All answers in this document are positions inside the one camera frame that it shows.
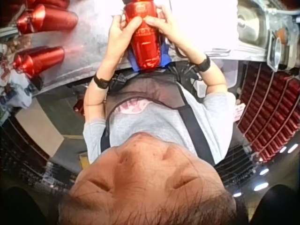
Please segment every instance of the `black wristband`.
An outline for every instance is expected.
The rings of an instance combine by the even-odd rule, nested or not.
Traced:
[[[94,75],[94,82],[96,83],[96,85],[101,88],[101,89],[106,89],[109,85],[110,81],[106,81],[102,78],[98,79],[97,77],[97,73]]]
[[[195,65],[194,70],[196,73],[199,73],[199,72],[205,72],[209,68],[210,68],[210,57],[206,55],[206,59],[202,63]]]

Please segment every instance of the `wrist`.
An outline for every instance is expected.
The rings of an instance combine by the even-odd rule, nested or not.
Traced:
[[[201,64],[205,59],[206,55],[199,51],[195,45],[193,45],[189,40],[183,40],[178,47],[184,52],[188,57],[189,61],[194,64]]]
[[[97,78],[104,79],[106,81],[111,80],[118,63],[119,62],[115,59],[105,57],[97,70]]]

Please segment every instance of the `light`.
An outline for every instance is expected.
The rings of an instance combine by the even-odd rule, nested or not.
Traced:
[[[233,197],[237,198],[237,197],[240,197],[241,195],[242,195],[242,193],[241,193],[241,192],[238,192],[238,193],[235,193],[235,194],[233,195]]]
[[[264,170],[262,170],[260,173],[259,173],[259,175],[264,175],[264,174],[266,174],[267,172],[269,172],[269,169],[267,168],[267,169],[264,169]]]
[[[284,146],[279,152],[282,153],[286,150],[286,147]]]
[[[257,185],[257,186],[254,188],[254,191],[260,191],[260,190],[266,188],[267,186],[269,186],[268,183],[262,183],[262,184],[260,184],[260,185]]]
[[[294,151],[297,147],[298,147],[298,144],[294,144],[294,145],[287,151],[287,153],[291,153],[291,152]]]

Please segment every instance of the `hair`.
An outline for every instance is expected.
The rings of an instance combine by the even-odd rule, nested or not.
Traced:
[[[247,225],[248,214],[244,202],[235,200],[236,208],[233,209],[232,195],[224,191],[220,195],[201,202],[195,199],[194,202],[188,203],[187,206],[179,206],[172,210],[160,207],[154,217],[147,218],[147,212],[140,210],[129,214],[125,221],[115,221],[113,225]],[[60,225],[84,225],[79,221],[74,221],[75,216],[71,215],[70,209],[80,205],[80,199],[67,195],[60,205]],[[105,221],[95,221],[89,225],[107,225]]]

